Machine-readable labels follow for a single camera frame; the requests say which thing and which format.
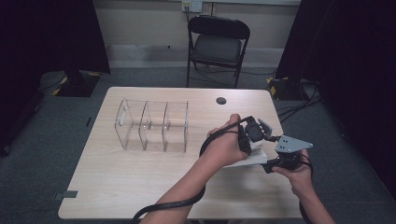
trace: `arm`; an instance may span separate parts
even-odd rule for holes
[[[306,150],[303,150],[302,153],[308,157]],[[274,167],[273,171],[284,175],[289,179],[291,190],[300,199],[301,205],[312,223],[335,223],[323,203],[320,201],[318,195],[315,193],[312,185],[311,170],[308,166],[303,165],[294,171]]]
[[[222,127],[226,127],[240,120],[239,115],[233,114]],[[238,132],[237,126],[230,131]],[[204,187],[206,182],[223,166],[244,160],[248,155],[238,146],[237,133],[225,133],[209,144],[205,153],[195,162],[190,170],[170,188],[157,203],[177,202],[192,198]],[[140,222],[147,223],[184,223],[191,206],[150,212]]]

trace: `gray carpet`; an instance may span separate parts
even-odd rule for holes
[[[264,74],[273,70],[244,69],[248,73],[241,74],[238,89],[267,88],[265,79],[271,75]],[[44,75],[42,87],[57,82],[62,75]],[[203,78],[197,72],[192,75]],[[230,74],[205,75],[219,78],[218,82],[233,82]],[[117,68],[112,69],[112,75],[100,78],[91,98],[51,96],[55,86],[44,90],[39,111],[12,143],[11,154],[0,158],[0,223],[130,223],[62,220],[57,215],[61,202],[54,200],[54,195],[67,190],[108,88],[184,87],[185,76],[186,68]],[[224,88],[219,83],[196,80],[191,81],[191,87]],[[280,109],[301,102],[274,103]],[[282,122],[282,127],[285,134],[314,144],[309,151],[315,167],[314,184],[337,223],[396,222],[396,203],[367,161],[342,137],[338,120],[322,102],[301,109]],[[288,219],[258,223],[304,222]]]

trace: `wooden tabletop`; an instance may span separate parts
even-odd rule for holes
[[[226,99],[219,105],[218,97]],[[125,150],[114,128],[122,99],[189,102],[186,152]],[[82,152],[59,216],[65,219],[131,219],[155,203],[197,160],[208,131],[232,113],[253,116],[283,133],[272,98],[262,90],[113,87],[106,94]],[[275,143],[265,142],[268,159]],[[301,217],[289,180],[266,174],[260,165],[223,168],[206,185],[204,198],[194,205],[191,219]]]

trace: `forearm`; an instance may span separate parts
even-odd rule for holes
[[[194,197],[219,168],[209,158],[203,156],[157,203],[178,202]],[[150,212],[140,223],[184,223],[191,208],[192,205]]]
[[[335,223],[332,216],[328,213],[323,203],[320,201],[318,195],[312,190],[298,195],[301,205],[303,206],[306,215],[312,223],[333,224]]]

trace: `clear acrylic box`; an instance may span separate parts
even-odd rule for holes
[[[188,102],[122,100],[115,129],[124,149],[185,152]]]

